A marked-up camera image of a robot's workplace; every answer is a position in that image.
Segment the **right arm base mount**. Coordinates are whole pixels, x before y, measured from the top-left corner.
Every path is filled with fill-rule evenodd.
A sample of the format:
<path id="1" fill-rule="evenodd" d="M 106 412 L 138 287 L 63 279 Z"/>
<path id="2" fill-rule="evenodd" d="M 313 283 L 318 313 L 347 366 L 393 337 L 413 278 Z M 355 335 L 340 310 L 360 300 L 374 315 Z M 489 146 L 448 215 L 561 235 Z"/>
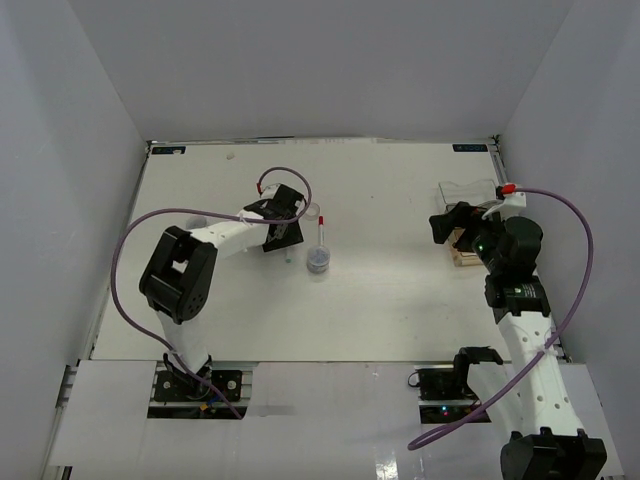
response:
<path id="1" fill-rule="evenodd" d="M 467 386 L 457 383 L 450 364 L 417 366 L 407 377 L 407 385 L 418 394 L 423 425 L 450 424 L 481 406 L 481 401 Z"/>

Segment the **red capped white marker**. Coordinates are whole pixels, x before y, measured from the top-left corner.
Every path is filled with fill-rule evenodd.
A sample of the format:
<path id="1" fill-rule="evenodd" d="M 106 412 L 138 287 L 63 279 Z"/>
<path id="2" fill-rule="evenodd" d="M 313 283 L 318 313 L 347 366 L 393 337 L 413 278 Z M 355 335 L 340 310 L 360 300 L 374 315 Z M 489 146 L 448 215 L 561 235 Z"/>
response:
<path id="1" fill-rule="evenodd" d="M 318 245 L 324 247 L 325 245 L 325 234 L 324 234 L 324 216 L 320 215 L 318 217 Z"/>

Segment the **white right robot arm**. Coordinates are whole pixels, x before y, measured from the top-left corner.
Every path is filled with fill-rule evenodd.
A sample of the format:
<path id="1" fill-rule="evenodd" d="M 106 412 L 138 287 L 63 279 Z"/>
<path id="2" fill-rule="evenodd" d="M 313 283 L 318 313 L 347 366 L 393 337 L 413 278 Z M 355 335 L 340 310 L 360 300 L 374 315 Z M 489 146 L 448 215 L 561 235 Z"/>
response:
<path id="1" fill-rule="evenodd" d="M 506 442 L 505 479 L 597 479 L 608 459 L 602 439 L 589 436 L 576 414 L 553 346 L 553 319 L 535 273 L 543 232 L 534 221 L 503 218 L 459 202 L 429 219 L 433 239 L 473 253 L 487 268 L 485 298 L 507 345 L 515 374 L 506 385 L 502 359 L 489 347 L 464 347 L 454 358 L 453 390 L 478 397 Z"/>

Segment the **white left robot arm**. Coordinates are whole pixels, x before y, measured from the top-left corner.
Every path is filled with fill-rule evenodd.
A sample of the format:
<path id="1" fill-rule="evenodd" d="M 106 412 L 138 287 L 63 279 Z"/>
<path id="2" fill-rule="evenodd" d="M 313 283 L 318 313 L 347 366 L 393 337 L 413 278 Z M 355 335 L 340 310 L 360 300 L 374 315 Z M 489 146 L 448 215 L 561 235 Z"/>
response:
<path id="1" fill-rule="evenodd" d="M 268 253 L 300 244 L 303 234 L 296 216 L 305 205 L 302 193 L 277 184 L 235 220 L 187 230 L 171 226 L 162 233 L 139 290 L 157 312 L 170 352 L 180 359 L 176 384 L 188 398 L 202 398 L 211 387 L 211 374 L 203 368 L 210 355 L 200 338 L 199 314 L 216 262 L 248 249 Z"/>

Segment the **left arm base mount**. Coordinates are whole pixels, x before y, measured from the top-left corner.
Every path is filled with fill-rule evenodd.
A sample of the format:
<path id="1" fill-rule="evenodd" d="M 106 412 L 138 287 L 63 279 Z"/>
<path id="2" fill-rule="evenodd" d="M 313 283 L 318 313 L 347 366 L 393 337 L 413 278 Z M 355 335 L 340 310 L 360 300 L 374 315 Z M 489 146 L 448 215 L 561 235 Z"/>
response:
<path id="1" fill-rule="evenodd" d="M 240 420 L 248 409 L 251 375 L 239 369 L 212 370 L 205 377 L 234 406 L 236 416 L 222 398 L 193 378 L 177 377 L 166 368 L 154 377 L 147 417 L 174 420 Z"/>

